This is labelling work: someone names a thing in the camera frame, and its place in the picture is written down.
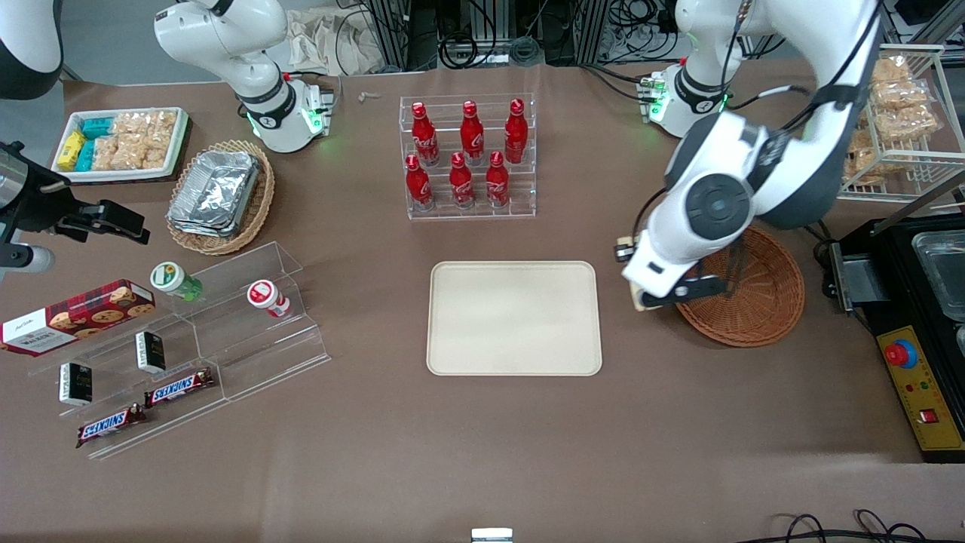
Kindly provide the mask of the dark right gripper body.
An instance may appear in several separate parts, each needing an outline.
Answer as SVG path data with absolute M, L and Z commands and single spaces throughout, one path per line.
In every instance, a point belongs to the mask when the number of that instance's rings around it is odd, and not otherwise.
M 69 188 L 70 181 L 56 172 L 14 174 L 14 229 L 41 232 L 61 219 L 80 213 L 85 203 Z

